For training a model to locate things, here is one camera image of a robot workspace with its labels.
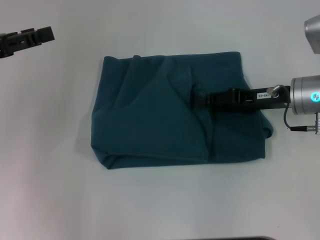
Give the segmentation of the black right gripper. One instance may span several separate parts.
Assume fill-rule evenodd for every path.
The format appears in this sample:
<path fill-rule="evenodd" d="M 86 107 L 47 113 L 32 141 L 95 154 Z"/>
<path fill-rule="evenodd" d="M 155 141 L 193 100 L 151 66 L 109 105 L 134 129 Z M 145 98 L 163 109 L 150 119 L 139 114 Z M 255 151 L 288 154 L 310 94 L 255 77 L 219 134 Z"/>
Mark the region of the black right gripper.
<path fill-rule="evenodd" d="M 199 85 L 191 88 L 191 107 L 209 108 L 222 113 L 253 113 L 260 110 L 284 109 L 291 102 L 290 87 L 230 88 L 225 92 L 205 92 Z"/>

